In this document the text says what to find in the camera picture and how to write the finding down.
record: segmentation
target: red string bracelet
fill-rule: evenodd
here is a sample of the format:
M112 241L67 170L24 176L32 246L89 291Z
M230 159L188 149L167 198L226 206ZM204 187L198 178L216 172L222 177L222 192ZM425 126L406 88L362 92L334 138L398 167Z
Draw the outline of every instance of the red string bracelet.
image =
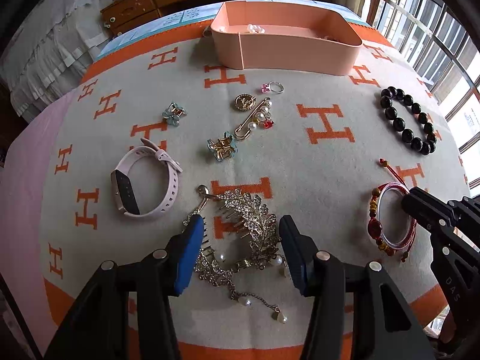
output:
M394 181L385 183L372 190L370 200L370 221L368 222L367 231L370 237L375 240L378 249L384 251L388 256L393 256L397 251L407 247L407 250L402 255L402 262L404 263L409 256L410 249L412 248L415 240L415 235L417 233L417 221L409 216L409 228L406 231L404 238L402 238L400 242L391 242L385 236L379 214L380 201L384 193L389 190L394 190L405 196L407 193L409 193L409 189L402 178L392 169L387 161L380 158L379 163L381 166L387 168L399 182Z

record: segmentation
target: pink storage box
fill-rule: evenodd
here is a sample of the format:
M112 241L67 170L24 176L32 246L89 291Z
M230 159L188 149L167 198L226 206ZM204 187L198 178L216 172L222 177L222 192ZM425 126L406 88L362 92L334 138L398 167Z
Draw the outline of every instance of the pink storage box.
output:
M250 33L249 24L260 26L265 33ZM362 45L337 12L300 4L226 2L211 28L220 62L232 69L289 69L344 76L350 73Z

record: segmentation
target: watch screen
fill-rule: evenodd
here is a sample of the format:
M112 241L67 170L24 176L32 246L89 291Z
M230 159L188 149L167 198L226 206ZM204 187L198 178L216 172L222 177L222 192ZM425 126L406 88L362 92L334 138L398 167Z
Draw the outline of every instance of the watch screen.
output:
M117 179L118 192L123 207L131 214L140 215L137 200L135 200L134 190L131 187L131 182L128 176L116 169L115 178Z

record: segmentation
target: red bead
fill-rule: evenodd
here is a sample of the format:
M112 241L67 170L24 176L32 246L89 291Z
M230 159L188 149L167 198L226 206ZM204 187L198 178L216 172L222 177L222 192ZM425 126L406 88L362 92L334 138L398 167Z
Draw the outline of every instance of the red bead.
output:
M370 237L372 237L373 239L380 238L380 235L382 233L382 224L375 218L370 218L367 226L367 231Z
M274 125L273 120L266 120L263 122L263 128L270 128Z

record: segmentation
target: black bead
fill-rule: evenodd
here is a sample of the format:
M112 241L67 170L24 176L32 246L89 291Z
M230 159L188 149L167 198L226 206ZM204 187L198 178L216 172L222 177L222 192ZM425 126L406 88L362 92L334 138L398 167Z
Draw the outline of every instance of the black bead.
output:
M418 115L420 112L422 112L422 107L420 107L420 104L413 103L412 104L412 114Z
M434 132L434 125L430 122L426 122L424 125L423 125L423 131L425 132L425 134L431 134Z
M398 132L405 130L405 120L403 120L401 117L396 117L393 121L393 128Z
M389 89L385 88L385 89L382 90L382 97L384 97L384 96L392 98L392 92L390 92Z
M433 143L437 143L437 137L434 133L430 133L427 135L427 140L431 140Z
M397 110L393 107L388 107L385 110L385 116L388 120L393 120L397 117Z
M409 94L406 94L403 96L403 104L405 104L408 107L411 107L413 104L413 97L410 96Z
M410 144L410 147L415 150L416 152L419 152L422 150L423 142L419 137L415 137L412 139L412 143Z
M430 146L430 153L433 153L435 151L435 149L437 148L437 146L435 145L435 142L433 140L428 140L427 142Z
M388 107L391 107L393 104L392 102L392 99L388 96L383 96L381 99L380 99L380 105L382 106L382 108L388 108Z
M397 90L394 86L389 86L388 90L392 93L392 97L395 97L397 95Z
M397 96L396 96L396 99L398 101L403 101L403 98L405 97L405 92L403 91L403 89L397 89Z
M423 146L421 147L420 153L422 153L423 155L427 155L430 153L430 145L426 140L423 141Z
M425 124L426 122L428 122L428 116L425 112L420 112L418 114L418 122L421 124Z
M413 131L409 128L405 128L402 132L402 141L405 143L411 143L415 135L413 135Z

